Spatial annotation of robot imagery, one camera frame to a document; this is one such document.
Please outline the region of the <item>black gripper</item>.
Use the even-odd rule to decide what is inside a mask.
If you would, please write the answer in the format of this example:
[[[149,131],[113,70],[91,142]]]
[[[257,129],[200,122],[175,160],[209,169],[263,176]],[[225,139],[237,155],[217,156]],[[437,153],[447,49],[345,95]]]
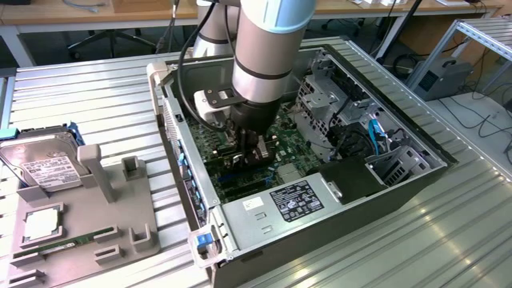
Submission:
[[[268,103],[251,101],[237,103],[231,107],[231,119],[244,130],[265,134],[275,122],[280,104],[280,100]]]

